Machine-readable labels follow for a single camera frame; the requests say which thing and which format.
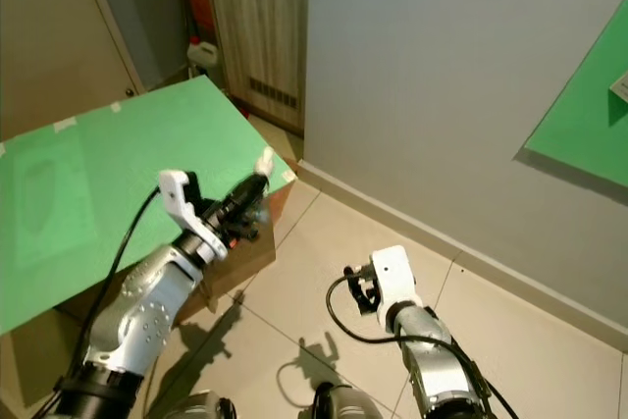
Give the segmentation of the keys with white yellow tag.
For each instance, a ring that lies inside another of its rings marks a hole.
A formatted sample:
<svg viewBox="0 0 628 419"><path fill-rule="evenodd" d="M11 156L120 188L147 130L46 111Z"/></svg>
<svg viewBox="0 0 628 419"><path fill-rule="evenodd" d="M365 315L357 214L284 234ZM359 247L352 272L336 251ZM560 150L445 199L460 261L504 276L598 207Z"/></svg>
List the keys with white yellow tag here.
<svg viewBox="0 0 628 419"><path fill-rule="evenodd" d="M625 104L628 104L628 71L625 71L622 77L615 79L608 90L618 96Z"/></svg>

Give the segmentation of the brown cardboard box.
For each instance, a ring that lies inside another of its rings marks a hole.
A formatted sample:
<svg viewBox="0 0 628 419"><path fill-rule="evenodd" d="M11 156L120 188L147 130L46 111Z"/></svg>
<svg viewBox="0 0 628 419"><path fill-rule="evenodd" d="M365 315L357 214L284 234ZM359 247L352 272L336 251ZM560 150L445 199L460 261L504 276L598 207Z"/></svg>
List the brown cardboard box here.
<svg viewBox="0 0 628 419"><path fill-rule="evenodd" d="M256 240L242 240L234 249L225 262L216 263L210 268L205 281L202 281L193 291L192 297L183 304L174 319L175 326L191 319L193 315L202 311L217 311L220 305L217 298L225 296L230 289L242 288L243 282L260 272L261 268L270 265L277 258L277 245L279 243L279 222L283 216L284 208L288 202L288 196L292 188L297 187L297 181L292 181L275 193L266 196L266 204L270 211L270 226L266 226L260 231ZM106 290L106 298L103 305L107 306L112 301L118 290L120 290L122 280L133 271L132 267L121 268L111 288ZM93 288L83 290L77 296L73 296L60 303L54 308L55 311L66 313L71 319L82 324L84 317L88 313L90 303L100 290L103 282L98 282Z"/></svg>

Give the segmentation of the white plastic bottle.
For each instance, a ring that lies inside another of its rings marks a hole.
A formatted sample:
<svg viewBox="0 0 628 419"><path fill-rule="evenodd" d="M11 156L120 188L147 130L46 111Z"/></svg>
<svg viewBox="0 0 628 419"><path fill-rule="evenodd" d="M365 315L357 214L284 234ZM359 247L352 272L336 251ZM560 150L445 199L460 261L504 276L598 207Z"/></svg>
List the white plastic bottle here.
<svg viewBox="0 0 628 419"><path fill-rule="evenodd" d="M221 54L219 48L211 45L210 42L202 41L198 36L192 36L188 39L189 44L185 50L185 56L192 65L206 71L219 68L221 65Z"/></svg>

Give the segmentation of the green table sheet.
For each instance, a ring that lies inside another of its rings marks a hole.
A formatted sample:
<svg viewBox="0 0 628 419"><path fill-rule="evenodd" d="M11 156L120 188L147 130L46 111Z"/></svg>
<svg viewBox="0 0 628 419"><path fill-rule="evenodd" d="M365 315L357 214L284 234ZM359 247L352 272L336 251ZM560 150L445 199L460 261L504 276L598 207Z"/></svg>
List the green table sheet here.
<svg viewBox="0 0 628 419"><path fill-rule="evenodd" d="M6 142L0 160L0 330L91 288L118 245L134 265L180 228L148 202L161 171L197 175L220 198L254 172L266 141L207 78L185 79Z"/></svg>

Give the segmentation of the wooden door with vent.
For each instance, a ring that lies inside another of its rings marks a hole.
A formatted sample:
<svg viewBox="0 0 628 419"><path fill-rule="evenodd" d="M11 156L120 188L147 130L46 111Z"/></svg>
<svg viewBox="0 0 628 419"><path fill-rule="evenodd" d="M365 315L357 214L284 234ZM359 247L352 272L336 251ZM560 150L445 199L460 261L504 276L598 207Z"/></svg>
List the wooden door with vent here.
<svg viewBox="0 0 628 419"><path fill-rule="evenodd" d="M308 0L212 0L229 95L304 135Z"/></svg>

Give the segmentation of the grey robot left leg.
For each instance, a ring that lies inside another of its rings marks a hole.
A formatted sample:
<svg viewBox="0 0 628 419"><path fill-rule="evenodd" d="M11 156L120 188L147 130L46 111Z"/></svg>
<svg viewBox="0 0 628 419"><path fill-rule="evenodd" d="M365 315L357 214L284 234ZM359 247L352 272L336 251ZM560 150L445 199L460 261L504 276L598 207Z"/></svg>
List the grey robot left leg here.
<svg viewBox="0 0 628 419"><path fill-rule="evenodd" d="M236 406L219 393L192 393L172 407L165 419L237 419Z"/></svg>

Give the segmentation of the beige cabinet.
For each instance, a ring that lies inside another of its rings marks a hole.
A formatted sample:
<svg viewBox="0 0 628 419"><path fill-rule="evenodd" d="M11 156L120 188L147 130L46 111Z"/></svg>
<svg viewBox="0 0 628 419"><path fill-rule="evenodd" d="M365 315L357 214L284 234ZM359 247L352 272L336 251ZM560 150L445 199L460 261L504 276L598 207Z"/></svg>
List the beige cabinet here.
<svg viewBox="0 0 628 419"><path fill-rule="evenodd" d="M107 0L0 0L0 136L143 92Z"/></svg>

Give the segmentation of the green wall board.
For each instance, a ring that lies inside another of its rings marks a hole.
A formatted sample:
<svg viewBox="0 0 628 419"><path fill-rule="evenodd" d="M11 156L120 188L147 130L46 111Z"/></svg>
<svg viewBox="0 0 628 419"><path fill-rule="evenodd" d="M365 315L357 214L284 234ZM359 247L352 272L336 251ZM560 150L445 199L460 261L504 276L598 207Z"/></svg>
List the green wall board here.
<svg viewBox="0 0 628 419"><path fill-rule="evenodd" d="M628 104L608 87L628 71L628 0L553 100L524 148L628 187Z"/></svg>

